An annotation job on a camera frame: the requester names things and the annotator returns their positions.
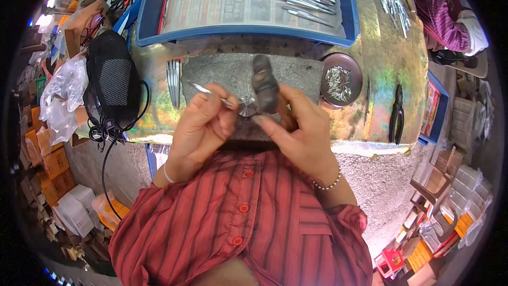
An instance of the red button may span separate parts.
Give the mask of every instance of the red button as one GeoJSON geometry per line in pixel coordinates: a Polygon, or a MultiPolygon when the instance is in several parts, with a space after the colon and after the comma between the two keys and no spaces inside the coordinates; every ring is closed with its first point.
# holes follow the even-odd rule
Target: red button
{"type": "Polygon", "coordinates": [[[235,246],[239,246],[242,243],[243,243],[243,239],[240,236],[237,236],[236,238],[233,239],[233,245],[235,245],[235,246]]]}
{"type": "Polygon", "coordinates": [[[247,212],[249,210],[249,206],[246,204],[242,204],[238,207],[240,209],[240,212],[247,212]]]}

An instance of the red striped shirt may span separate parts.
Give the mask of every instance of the red striped shirt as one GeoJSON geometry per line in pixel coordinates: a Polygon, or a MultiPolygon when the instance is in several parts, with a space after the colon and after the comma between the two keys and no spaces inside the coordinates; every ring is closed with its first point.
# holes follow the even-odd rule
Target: red striped shirt
{"type": "Polygon", "coordinates": [[[141,189],[111,239],[124,285],[187,285],[233,257],[262,285],[371,285],[367,217],[324,210],[280,152],[218,153],[188,183],[141,189]]]}

